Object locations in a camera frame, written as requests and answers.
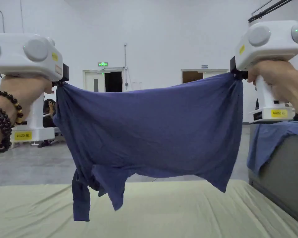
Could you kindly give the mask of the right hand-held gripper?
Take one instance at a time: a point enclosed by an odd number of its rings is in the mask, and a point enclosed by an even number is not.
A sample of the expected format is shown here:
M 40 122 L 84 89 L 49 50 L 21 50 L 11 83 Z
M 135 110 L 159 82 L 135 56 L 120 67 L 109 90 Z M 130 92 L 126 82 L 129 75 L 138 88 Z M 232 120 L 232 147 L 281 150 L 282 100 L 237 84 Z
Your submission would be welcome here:
M 298 55 L 298 22 L 295 20 L 266 21 L 248 28 L 230 60 L 230 73 L 236 80 L 247 80 L 248 71 L 264 60 L 290 61 Z M 256 79 L 258 107 L 249 113 L 250 123 L 289 121 L 294 112 L 277 100 L 264 79 Z

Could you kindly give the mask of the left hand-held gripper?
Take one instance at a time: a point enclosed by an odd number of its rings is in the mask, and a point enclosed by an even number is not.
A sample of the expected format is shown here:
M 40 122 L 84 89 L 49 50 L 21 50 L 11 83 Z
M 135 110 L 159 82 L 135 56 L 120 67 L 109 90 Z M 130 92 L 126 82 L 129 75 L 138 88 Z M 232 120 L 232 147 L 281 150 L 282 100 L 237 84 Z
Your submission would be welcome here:
M 69 79 L 69 68 L 51 38 L 33 33 L 0 33 L 0 74 L 42 76 L 52 82 L 52 87 L 62 87 Z M 54 128 L 43 127 L 43 97 L 41 94 L 31 105 L 26 125 L 12 129 L 12 143 L 54 139 Z

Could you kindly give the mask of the person's right hand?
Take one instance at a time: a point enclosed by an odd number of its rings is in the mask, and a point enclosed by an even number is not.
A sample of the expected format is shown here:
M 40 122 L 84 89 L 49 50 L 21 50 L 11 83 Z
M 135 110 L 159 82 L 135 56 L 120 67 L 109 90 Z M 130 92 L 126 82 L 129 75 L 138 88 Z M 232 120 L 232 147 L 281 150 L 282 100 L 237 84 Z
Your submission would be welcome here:
M 258 62 L 248 71 L 247 82 L 256 86 L 259 76 L 271 86 L 277 100 L 294 102 L 298 97 L 298 70 L 291 63 L 272 60 Z

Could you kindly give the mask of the person's left hand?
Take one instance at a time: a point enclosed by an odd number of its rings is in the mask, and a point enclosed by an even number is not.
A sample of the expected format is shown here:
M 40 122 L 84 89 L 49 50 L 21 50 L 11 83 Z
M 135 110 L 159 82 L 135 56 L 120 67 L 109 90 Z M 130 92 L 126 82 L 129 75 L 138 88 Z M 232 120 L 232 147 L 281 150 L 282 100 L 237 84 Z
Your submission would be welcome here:
M 52 82 L 43 77 L 17 78 L 5 76 L 1 80 L 0 91 L 11 94 L 22 107 L 24 117 L 29 114 L 30 107 L 43 93 L 50 94 Z M 6 97 L 0 96 L 0 108 L 6 112 L 11 123 L 17 119 L 16 107 Z

